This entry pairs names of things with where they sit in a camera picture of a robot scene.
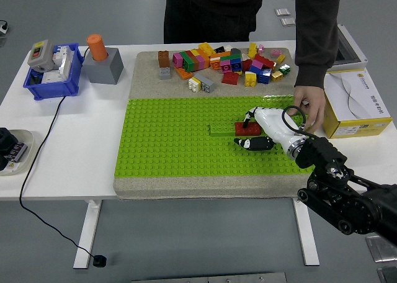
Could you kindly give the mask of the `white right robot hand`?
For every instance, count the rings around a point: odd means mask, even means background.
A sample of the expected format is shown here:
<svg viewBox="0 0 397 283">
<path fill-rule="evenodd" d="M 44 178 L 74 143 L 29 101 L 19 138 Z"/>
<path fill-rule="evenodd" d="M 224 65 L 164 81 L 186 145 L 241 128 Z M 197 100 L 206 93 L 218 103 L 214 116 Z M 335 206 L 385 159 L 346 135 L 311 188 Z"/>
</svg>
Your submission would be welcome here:
<svg viewBox="0 0 397 283">
<path fill-rule="evenodd" d="M 252 108 L 246 113 L 243 128 L 247 127 L 251 118 L 255 118 L 267 136 L 248 139 L 235 138 L 235 144 L 249 151 L 267 151 L 279 143 L 286 155 L 292 159 L 297 157 L 306 137 L 297 134 L 296 123 L 290 117 L 282 119 L 282 109 Z"/>
</svg>

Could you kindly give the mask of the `person's hand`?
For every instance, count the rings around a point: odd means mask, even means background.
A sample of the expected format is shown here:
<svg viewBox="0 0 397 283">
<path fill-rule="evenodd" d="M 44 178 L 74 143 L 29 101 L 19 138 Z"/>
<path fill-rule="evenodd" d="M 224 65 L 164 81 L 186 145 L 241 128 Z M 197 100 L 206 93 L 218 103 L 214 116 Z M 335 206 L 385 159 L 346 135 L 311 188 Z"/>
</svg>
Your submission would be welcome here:
<svg viewBox="0 0 397 283">
<path fill-rule="evenodd" d="M 315 133 L 324 121 L 326 99 L 324 89 L 314 86 L 297 86 L 294 90 L 294 106 L 306 115 L 305 131 Z"/>
</svg>

